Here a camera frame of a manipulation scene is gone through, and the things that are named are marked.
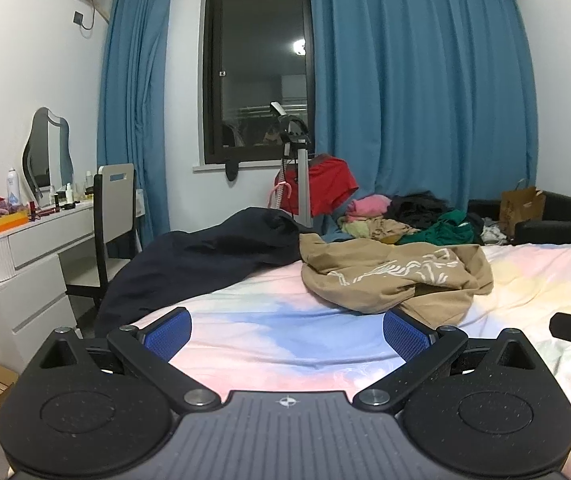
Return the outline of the white spray bottle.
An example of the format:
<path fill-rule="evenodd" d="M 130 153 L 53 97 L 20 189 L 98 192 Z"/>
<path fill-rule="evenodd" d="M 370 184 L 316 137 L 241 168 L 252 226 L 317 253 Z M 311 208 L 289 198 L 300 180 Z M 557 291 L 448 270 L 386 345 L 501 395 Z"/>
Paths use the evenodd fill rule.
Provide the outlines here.
<path fill-rule="evenodd" d="M 10 168 L 7 174 L 7 200 L 8 204 L 13 207 L 21 203 L 19 176 L 14 168 Z"/>

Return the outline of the black garment pile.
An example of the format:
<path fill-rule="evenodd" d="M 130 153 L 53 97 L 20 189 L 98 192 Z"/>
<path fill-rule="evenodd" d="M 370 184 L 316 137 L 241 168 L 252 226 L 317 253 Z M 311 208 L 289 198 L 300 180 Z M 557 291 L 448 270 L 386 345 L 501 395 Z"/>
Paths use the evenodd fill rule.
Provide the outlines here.
<path fill-rule="evenodd" d="M 422 192 L 393 196 L 383 217 L 405 223 L 417 230 L 425 230 L 433 226 L 443 214 L 452 210 L 446 200 L 435 197 L 431 192 Z"/>

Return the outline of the silver tripod stand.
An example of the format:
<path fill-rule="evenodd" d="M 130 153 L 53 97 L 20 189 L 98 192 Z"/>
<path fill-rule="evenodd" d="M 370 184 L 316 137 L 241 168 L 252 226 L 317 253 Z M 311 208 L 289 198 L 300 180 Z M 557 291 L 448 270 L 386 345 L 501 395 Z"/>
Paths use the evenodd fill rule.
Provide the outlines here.
<path fill-rule="evenodd" d="M 280 169 L 276 183 L 268 196 L 268 207 L 284 209 L 284 198 L 291 200 L 293 190 L 297 192 L 297 211 L 289 211 L 291 217 L 302 226 L 311 228 L 309 149 L 311 147 L 308 127 L 304 120 L 287 113 L 277 101 L 269 103 L 272 114 L 277 117 L 279 138 L 282 145 Z"/>

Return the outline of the blue curtain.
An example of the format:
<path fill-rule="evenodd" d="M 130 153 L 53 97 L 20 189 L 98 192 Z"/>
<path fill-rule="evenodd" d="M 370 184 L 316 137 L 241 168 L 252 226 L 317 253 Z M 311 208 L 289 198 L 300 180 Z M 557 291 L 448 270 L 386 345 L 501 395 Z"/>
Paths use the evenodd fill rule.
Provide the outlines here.
<path fill-rule="evenodd" d="M 536 90 L 517 0 L 310 0 L 315 138 L 363 195 L 457 208 L 533 183 Z"/>
<path fill-rule="evenodd" d="M 165 65 L 171 0 L 113 0 L 100 84 L 97 162 L 135 167 L 142 245 L 168 232 Z"/>

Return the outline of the pink garment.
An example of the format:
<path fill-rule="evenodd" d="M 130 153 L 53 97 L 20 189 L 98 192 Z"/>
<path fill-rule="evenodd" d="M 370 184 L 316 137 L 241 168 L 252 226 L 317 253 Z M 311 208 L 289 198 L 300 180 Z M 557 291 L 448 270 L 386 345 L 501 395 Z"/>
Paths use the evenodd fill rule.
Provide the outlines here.
<path fill-rule="evenodd" d="M 359 200 L 352 200 L 346 208 L 348 217 L 373 218 L 386 213 L 391 199 L 385 195 L 372 194 Z"/>

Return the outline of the right blue curtain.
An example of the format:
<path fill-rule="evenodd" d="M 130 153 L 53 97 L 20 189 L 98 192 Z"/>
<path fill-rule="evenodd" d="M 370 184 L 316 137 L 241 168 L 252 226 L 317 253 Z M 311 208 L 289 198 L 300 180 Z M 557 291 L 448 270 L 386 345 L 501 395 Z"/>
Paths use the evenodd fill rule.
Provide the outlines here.
<path fill-rule="evenodd" d="M 310 0 L 315 138 L 363 195 L 457 208 L 533 183 L 536 90 L 517 0 Z"/>

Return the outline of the red garment on stand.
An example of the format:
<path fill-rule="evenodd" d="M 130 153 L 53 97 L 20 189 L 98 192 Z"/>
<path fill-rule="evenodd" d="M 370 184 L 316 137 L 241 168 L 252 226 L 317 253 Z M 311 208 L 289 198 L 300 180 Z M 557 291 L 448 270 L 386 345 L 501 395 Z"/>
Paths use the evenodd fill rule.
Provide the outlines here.
<path fill-rule="evenodd" d="M 298 214 L 299 182 L 294 164 L 287 164 L 284 177 L 276 177 L 275 183 L 278 184 L 282 180 L 287 182 L 287 187 L 282 193 L 280 207 L 290 214 Z M 312 217 L 332 214 L 359 189 L 347 162 L 326 154 L 310 161 L 308 182 Z"/>

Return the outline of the tan hoodie jacket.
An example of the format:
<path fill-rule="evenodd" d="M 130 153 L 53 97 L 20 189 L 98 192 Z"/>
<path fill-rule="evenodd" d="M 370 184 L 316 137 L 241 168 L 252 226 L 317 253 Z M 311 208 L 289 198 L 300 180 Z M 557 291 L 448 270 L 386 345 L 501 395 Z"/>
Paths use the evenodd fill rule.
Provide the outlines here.
<path fill-rule="evenodd" d="M 399 307 L 431 328 L 457 325 L 477 295 L 494 288 L 479 245 L 386 245 L 378 240 L 325 242 L 302 234 L 302 281 L 330 304 L 363 314 Z"/>

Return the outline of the pastel tie-dye bed sheet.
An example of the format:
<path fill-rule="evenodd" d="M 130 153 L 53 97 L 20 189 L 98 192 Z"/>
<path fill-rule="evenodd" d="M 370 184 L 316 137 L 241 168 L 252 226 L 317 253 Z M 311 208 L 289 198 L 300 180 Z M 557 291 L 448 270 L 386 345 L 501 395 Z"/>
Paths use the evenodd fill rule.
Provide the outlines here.
<path fill-rule="evenodd" d="M 460 323 L 469 336 L 525 333 L 571 401 L 571 343 L 551 336 L 571 314 L 571 245 L 487 246 L 494 289 Z M 349 396 L 403 361 L 387 345 L 381 315 L 331 307 L 307 292 L 302 264 L 256 274 L 186 300 L 192 333 L 174 367 L 220 396 L 231 390 L 343 390 Z M 571 454 L 564 467 L 571 478 Z"/>

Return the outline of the dark navy garment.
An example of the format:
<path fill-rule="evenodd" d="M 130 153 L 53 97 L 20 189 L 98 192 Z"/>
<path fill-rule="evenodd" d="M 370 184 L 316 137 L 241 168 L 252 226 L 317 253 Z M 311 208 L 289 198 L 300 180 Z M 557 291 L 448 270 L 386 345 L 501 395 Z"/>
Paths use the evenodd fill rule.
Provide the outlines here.
<path fill-rule="evenodd" d="M 156 237 L 110 281 L 95 335 L 132 324 L 190 298 L 301 259 L 299 237 L 313 231 L 279 209 L 249 207 L 197 232 Z"/>

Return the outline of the brown paper bag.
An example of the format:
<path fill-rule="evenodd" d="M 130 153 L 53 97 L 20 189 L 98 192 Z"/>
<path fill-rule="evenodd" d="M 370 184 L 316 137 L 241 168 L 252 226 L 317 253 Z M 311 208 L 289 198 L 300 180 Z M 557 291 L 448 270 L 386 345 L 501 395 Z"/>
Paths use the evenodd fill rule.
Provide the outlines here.
<path fill-rule="evenodd" d="M 499 224 L 509 238 L 514 238 L 517 224 L 529 220 L 541 220 L 545 210 L 546 195 L 528 180 L 521 179 L 513 190 L 501 193 Z"/>

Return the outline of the green garment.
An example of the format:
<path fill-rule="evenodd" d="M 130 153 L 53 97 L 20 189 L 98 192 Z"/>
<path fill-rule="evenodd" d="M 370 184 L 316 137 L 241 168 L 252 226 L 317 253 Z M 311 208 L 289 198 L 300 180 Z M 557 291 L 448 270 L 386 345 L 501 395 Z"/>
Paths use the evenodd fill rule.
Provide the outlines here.
<path fill-rule="evenodd" d="M 427 243 L 435 246 L 482 245 L 484 222 L 477 214 L 453 209 L 441 214 L 427 229 L 400 237 L 396 245 Z"/>

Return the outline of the olive tan garment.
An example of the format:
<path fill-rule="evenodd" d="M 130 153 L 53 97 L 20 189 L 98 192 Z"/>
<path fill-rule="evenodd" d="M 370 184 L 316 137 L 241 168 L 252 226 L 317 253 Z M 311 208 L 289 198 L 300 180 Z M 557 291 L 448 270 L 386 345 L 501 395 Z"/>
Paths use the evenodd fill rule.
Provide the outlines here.
<path fill-rule="evenodd" d="M 383 217 L 356 218 L 341 217 L 341 230 L 354 238 L 378 240 L 378 242 L 394 245 L 405 235 L 418 233 L 419 230 L 408 224 Z"/>

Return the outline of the left blue curtain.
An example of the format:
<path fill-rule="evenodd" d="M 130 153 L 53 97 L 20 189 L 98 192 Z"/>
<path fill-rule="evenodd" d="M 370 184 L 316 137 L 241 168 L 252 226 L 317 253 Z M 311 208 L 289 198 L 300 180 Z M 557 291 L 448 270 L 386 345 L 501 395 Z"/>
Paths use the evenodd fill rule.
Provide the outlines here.
<path fill-rule="evenodd" d="M 100 84 L 97 162 L 135 167 L 142 245 L 168 232 L 165 65 L 171 0 L 113 0 Z"/>

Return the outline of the white dressing table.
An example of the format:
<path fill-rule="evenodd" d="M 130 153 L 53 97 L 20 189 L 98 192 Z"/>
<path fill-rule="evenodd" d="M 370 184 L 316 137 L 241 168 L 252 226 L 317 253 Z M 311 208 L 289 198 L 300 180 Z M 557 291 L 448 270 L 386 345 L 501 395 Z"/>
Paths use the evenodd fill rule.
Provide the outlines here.
<path fill-rule="evenodd" d="M 24 370 L 57 327 L 77 327 L 62 252 L 94 238 L 92 203 L 0 232 L 0 365 Z"/>

